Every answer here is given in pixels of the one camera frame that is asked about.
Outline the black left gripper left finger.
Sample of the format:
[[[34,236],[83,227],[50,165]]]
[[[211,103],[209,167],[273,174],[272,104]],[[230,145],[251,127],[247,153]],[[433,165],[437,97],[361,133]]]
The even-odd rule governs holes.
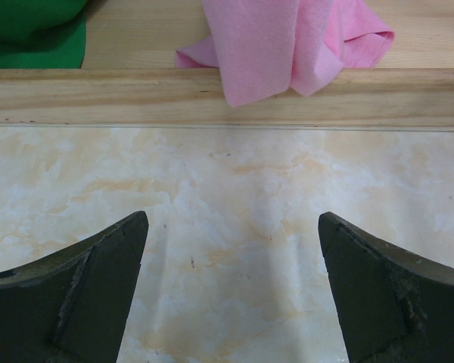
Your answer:
[[[115,362],[147,235],[138,211],[0,272],[0,362]]]

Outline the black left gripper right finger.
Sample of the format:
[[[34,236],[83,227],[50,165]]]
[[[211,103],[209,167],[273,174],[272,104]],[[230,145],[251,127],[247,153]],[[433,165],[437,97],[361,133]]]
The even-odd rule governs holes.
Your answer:
[[[454,268],[334,213],[319,239],[351,362],[454,362]]]

